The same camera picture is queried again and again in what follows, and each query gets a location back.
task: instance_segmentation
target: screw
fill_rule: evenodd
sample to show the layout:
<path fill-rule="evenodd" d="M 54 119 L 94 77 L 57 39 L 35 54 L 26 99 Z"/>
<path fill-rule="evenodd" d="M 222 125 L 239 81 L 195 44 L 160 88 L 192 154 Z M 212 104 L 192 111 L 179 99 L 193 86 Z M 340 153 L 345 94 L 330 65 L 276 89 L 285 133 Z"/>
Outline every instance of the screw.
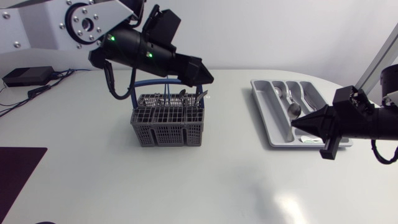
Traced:
<path fill-rule="evenodd" d="M 10 16 L 10 14 L 8 12 L 4 12 L 2 14 L 2 17 L 5 18 L 5 19 L 9 19 L 11 16 Z"/>
<path fill-rule="evenodd" d="M 20 48 L 20 47 L 21 47 L 21 44 L 20 44 L 18 41 L 15 41 L 15 42 L 14 42 L 14 47 L 15 47 L 15 48 Z"/>

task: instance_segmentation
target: basket handle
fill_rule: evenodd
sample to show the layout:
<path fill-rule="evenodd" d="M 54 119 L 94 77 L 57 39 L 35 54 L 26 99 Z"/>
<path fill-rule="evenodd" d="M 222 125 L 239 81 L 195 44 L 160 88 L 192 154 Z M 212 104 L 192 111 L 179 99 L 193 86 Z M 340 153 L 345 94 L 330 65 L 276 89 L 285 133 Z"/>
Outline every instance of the basket handle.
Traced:
<path fill-rule="evenodd" d="M 184 85 L 181 80 L 178 80 L 176 78 L 158 78 L 158 79 L 153 79 L 153 80 L 143 80 L 143 81 L 137 81 L 134 84 L 134 88 L 131 91 L 131 101 L 132 101 L 132 107 L 136 109 L 138 107 L 138 102 L 137 102 L 137 94 L 136 94 L 136 87 L 140 86 L 147 86 L 147 85 L 164 85 L 164 84 L 176 84 L 176 85 Z M 203 93 L 203 87 L 202 85 L 198 85 L 197 88 L 199 89 L 199 93 Z M 200 107 L 203 109 L 205 107 L 205 101 L 202 98 L 200 100 Z"/>

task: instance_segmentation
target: white wall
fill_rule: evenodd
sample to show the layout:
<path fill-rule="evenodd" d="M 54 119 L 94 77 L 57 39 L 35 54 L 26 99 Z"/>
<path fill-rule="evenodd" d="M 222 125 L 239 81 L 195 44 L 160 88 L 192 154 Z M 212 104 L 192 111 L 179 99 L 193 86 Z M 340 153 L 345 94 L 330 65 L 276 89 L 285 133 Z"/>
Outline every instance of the white wall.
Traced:
<path fill-rule="evenodd" d="M 340 85 L 358 81 L 398 22 L 396 0 L 148 0 L 145 17 L 155 3 L 182 19 L 177 51 L 208 68 L 289 70 Z M 90 68 L 86 58 L 54 50 L 0 55 L 0 75 L 23 66 Z"/>

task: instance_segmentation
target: white table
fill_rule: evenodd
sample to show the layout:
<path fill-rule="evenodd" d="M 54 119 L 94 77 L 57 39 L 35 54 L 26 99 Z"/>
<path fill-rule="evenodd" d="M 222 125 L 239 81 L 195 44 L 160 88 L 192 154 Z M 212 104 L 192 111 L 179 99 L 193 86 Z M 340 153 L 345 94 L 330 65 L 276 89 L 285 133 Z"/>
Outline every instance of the white table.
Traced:
<path fill-rule="evenodd" d="M 369 140 L 354 139 L 335 161 L 271 148 L 250 80 L 310 80 L 329 103 L 338 85 L 275 70 L 211 73 L 201 147 L 140 147 L 131 101 L 110 95 L 102 71 L 77 73 L 1 118 L 1 146 L 49 149 L 4 223 L 396 223 L 398 164 L 380 164 Z M 129 74 L 115 72 L 119 94 Z M 0 103 L 28 89 L 5 90 Z M 396 142 L 386 146 L 389 157 Z"/>

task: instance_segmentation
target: gray plastic basket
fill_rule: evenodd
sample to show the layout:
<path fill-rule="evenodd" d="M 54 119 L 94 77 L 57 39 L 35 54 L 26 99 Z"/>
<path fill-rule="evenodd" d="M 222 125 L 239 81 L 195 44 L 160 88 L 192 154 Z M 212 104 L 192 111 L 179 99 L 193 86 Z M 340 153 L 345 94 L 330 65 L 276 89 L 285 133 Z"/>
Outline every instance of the gray plastic basket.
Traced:
<path fill-rule="evenodd" d="M 131 124 L 141 146 L 200 146 L 204 115 L 195 94 L 181 100 L 178 94 L 156 93 L 139 97 Z"/>

